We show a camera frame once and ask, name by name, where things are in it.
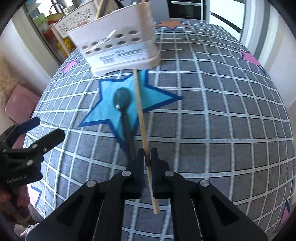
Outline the pink paper star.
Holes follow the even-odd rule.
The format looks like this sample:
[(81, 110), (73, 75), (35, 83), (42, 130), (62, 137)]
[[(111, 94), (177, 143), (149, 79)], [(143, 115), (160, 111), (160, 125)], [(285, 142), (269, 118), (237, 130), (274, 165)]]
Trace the pink paper star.
[(63, 69), (59, 72), (59, 74), (65, 75), (72, 67), (76, 66), (77, 64), (79, 64), (79, 61), (77, 60), (67, 62)]
[(241, 59), (242, 60), (256, 65), (257, 67), (260, 68), (260, 70), (264, 74), (266, 74), (266, 70), (263, 68), (263, 66), (259, 63), (259, 61), (249, 51), (244, 51), (244, 50), (241, 50), (241, 49), (237, 49), (237, 51), (241, 54)]

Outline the pink paper star left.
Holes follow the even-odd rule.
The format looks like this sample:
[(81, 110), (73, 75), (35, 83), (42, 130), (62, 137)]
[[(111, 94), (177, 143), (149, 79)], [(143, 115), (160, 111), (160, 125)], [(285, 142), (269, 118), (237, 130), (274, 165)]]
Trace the pink paper star left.
[(63, 69), (59, 72), (59, 74), (65, 75), (72, 67), (76, 66), (77, 64), (79, 64), (79, 61), (77, 60), (67, 62)]

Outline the white refrigerator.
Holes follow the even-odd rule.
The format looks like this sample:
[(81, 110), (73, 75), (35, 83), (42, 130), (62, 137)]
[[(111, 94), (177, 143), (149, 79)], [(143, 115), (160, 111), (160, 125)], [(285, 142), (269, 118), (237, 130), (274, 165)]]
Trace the white refrigerator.
[(241, 39), (244, 14), (244, 1), (209, 1), (209, 23), (221, 26), (237, 40)]

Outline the white perforated storage cart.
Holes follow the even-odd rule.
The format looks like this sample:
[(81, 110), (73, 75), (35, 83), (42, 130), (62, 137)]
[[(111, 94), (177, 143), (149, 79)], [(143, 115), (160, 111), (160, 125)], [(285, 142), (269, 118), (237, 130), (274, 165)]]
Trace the white perforated storage cart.
[(88, 23), (94, 20), (96, 12), (96, 4), (94, 1), (89, 1), (71, 11), (62, 19), (53, 24), (51, 30), (58, 40), (58, 48), (65, 57), (68, 57), (76, 48), (68, 35), (69, 31), (74, 30), (83, 23)]

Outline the blue paper star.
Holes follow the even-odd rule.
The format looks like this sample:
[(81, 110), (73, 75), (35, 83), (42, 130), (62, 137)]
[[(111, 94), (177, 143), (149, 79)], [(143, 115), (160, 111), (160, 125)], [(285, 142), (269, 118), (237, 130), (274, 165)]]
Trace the blue paper star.
[[(144, 113), (182, 99), (176, 94), (150, 85), (147, 70), (138, 71), (137, 75)], [(139, 120), (133, 75), (130, 74), (123, 79), (100, 79), (98, 89), (99, 101), (81, 121), (79, 127), (107, 124), (121, 149), (125, 150), (125, 137), (120, 120), (121, 111), (118, 109), (119, 104), (114, 101), (114, 98), (116, 91), (125, 90), (121, 98), (127, 100), (127, 107), (123, 109), (123, 112), (127, 114), (128, 124), (132, 136), (134, 136), (139, 126)]]

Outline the bamboo chopstick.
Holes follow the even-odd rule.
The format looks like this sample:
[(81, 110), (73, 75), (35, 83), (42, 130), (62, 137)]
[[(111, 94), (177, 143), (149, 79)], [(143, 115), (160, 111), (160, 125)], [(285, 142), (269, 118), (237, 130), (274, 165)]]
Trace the bamboo chopstick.
[(151, 196), (153, 212), (154, 212), (154, 214), (159, 214), (160, 213), (159, 203), (154, 198), (153, 189), (152, 189), (151, 160), (150, 160), (149, 146), (148, 146), (148, 141), (147, 141), (147, 133), (145, 130), (144, 113), (142, 110), (142, 101), (141, 101), (139, 81), (138, 81), (138, 71), (136, 69), (133, 69), (133, 78), (134, 78), (134, 85), (135, 85), (135, 95), (136, 95), (136, 100), (137, 100), (137, 114), (138, 114), (138, 120), (139, 120), (139, 126), (140, 126), (140, 133), (141, 133), (141, 137), (142, 137), (142, 146), (143, 146), (144, 154), (145, 154), (145, 165), (146, 165), (146, 170), (147, 170), (149, 193)]

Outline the steel spoon black handle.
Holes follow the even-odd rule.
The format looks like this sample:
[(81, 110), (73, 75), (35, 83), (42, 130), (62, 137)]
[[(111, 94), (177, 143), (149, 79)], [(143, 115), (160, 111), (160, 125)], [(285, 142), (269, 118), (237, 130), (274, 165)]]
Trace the steel spoon black handle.
[(120, 121), (125, 141), (125, 151), (128, 161), (134, 161), (137, 157), (132, 137), (132, 131), (128, 122), (127, 109), (131, 103), (130, 91), (127, 88), (119, 88), (113, 95), (113, 105), (120, 111)]

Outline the black built-in oven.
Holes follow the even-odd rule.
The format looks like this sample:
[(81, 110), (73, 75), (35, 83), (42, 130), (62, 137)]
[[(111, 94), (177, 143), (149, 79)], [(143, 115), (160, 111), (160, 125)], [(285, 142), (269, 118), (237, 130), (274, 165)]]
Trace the black built-in oven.
[(207, 20), (207, 1), (176, 0), (167, 1), (169, 16), (172, 19)]

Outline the grey checked tablecloth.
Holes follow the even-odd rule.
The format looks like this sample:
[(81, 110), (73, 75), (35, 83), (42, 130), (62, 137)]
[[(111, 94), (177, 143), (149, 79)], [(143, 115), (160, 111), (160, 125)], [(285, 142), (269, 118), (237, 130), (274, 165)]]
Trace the grey checked tablecloth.
[[(149, 145), (187, 180), (209, 180), (272, 239), (295, 185), (283, 100), (268, 74), (241, 59), (237, 49), (247, 49), (222, 27), (185, 24), (174, 31), (155, 28), (162, 60), (148, 72), (149, 84), (182, 99), (144, 114)], [(79, 64), (59, 74), (73, 60)], [(27, 133), (25, 146), (56, 128), (65, 131), (34, 183), (43, 217), (87, 180), (102, 182), (125, 169), (125, 154), (107, 124), (79, 127), (99, 101), (100, 79), (76, 50), (36, 107), (41, 124)]]

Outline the beige plastic utensil holder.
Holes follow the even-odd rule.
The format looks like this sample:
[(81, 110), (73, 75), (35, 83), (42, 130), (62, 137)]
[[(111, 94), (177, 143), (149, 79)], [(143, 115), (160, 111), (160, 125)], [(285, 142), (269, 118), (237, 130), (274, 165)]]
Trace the beige plastic utensil holder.
[(68, 36), (96, 77), (159, 65), (160, 50), (148, 1), (115, 10), (70, 30)]

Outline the pink paper star right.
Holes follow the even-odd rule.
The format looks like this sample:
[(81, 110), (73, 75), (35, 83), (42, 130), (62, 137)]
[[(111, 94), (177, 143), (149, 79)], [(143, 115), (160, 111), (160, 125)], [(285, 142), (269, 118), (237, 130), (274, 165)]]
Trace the pink paper star right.
[(242, 60), (256, 65), (257, 67), (260, 68), (260, 70), (264, 74), (266, 74), (266, 70), (263, 68), (263, 66), (259, 63), (259, 61), (249, 51), (244, 51), (244, 50), (241, 50), (241, 49), (237, 49), (237, 51), (241, 54), (241, 59)]

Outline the orange paper star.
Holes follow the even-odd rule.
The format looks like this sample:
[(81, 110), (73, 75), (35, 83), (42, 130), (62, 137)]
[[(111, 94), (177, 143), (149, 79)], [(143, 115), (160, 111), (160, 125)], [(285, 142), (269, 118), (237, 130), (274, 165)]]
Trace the orange paper star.
[(174, 31), (177, 27), (187, 27), (189, 24), (184, 24), (182, 21), (161, 21), (155, 22), (155, 27), (166, 27), (171, 31)]

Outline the kitchen faucet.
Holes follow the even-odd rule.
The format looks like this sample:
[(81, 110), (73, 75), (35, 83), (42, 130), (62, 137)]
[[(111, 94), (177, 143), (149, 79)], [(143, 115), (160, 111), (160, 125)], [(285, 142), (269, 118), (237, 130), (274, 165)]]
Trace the kitchen faucet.
[(50, 6), (49, 13), (53, 13), (53, 10), (56, 11), (56, 13), (65, 13), (66, 11), (66, 5), (64, 1), (60, 0), (51, 0), (52, 5)]

